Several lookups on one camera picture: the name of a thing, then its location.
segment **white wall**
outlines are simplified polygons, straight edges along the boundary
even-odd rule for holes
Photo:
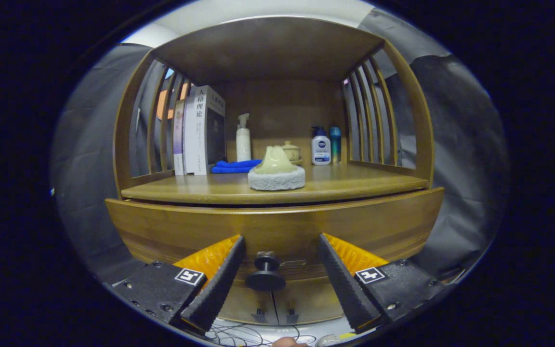
[[[158,18],[123,42],[156,47],[220,23],[276,15],[318,18],[357,27],[373,7],[360,0],[198,0]]]
[[[122,42],[138,43],[149,47],[157,47],[179,36],[180,35],[172,29],[153,22],[136,31]]]

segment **white book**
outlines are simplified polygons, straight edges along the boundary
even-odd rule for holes
[[[192,86],[185,99],[183,158],[187,174],[207,175],[225,159],[225,102],[209,86]]]
[[[185,175],[183,163],[183,119],[185,117],[185,100],[174,103],[174,115],[172,119],[172,162],[174,163],[174,174]]]

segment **human hand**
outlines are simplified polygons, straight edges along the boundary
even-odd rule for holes
[[[283,337],[277,339],[271,347],[309,347],[307,343],[297,343],[294,338]]]

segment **wooden drawer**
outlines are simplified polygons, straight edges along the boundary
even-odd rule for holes
[[[106,200],[110,216],[132,255],[145,262],[174,263],[240,234],[246,257],[220,317],[254,323],[268,298],[244,287],[259,251],[275,251],[286,288],[275,293],[281,324],[289,309],[300,322],[336,318],[341,307],[317,256],[322,232],[388,261],[418,253],[429,236],[444,189],[314,206],[213,208]]]

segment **wooden shelf top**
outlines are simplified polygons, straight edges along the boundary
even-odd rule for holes
[[[199,85],[242,80],[340,81],[384,39],[313,18],[266,17],[194,31],[152,50]]]
[[[170,176],[123,189],[129,199],[189,204],[295,204],[369,198],[428,187],[427,180],[371,167],[304,165],[305,187],[288,191],[249,188],[247,173]]]

